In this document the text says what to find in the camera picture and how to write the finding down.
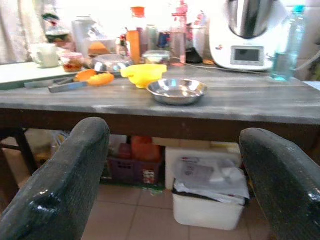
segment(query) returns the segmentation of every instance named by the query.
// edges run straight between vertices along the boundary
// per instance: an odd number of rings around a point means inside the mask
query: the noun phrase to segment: glass bottle
[[[170,28],[170,63],[183,66],[186,63],[188,5],[184,0],[175,0],[172,4],[172,23]]]

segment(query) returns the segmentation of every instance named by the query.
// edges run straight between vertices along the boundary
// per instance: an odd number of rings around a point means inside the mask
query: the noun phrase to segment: white kitchen appliance
[[[272,68],[288,16],[279,0],[216,1],[210,21],[210,50],[216,64],[235,70]]]

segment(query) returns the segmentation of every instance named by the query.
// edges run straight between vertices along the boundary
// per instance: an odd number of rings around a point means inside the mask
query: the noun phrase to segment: beige tiled floor
[[[266,240],[270,229],[256,201],[234,231],[177,223],[170,191],[101,185],[82,240]]]

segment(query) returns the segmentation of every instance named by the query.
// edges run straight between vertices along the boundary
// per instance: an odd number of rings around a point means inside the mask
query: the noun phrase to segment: plastic water bottle
[[[296,5],[292,14],[282,23],[282,40],[276,50],[271,77],[277,81],[287,81],[295,73],[298,56],[305,34],[306,18],[304,5]]]

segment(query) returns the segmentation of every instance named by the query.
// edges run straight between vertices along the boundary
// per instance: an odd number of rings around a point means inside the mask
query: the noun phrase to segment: plastic bag
[[[229,159],[183,157],[175,164],[174,174],[178,192],[241,205],[250,198],[243,171]]]

